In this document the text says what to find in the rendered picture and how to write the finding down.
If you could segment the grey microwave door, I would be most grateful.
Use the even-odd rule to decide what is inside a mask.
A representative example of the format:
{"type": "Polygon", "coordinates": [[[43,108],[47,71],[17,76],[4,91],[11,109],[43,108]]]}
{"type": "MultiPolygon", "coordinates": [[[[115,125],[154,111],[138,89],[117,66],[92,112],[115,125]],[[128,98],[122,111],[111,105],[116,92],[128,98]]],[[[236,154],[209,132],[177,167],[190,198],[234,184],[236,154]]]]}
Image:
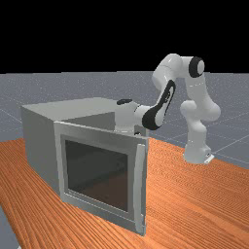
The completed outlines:
{"type": "Polygon", "coordinates": [[[148,138],[65,122],[54,132],[61,200],[144,235],[148,138]]]}

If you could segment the grey microwave oven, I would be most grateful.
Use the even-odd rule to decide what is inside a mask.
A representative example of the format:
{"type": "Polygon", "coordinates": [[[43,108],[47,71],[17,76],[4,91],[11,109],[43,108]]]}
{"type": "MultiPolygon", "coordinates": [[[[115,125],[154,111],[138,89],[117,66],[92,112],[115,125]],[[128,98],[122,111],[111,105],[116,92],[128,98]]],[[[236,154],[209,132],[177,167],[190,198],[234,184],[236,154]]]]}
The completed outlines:
{"type": "Polygon", "coordinates": [[[115,127],[116,100],[101,97],[27,104],[20,107],[28,164],[59,194],[54,122],[115,127]]]}

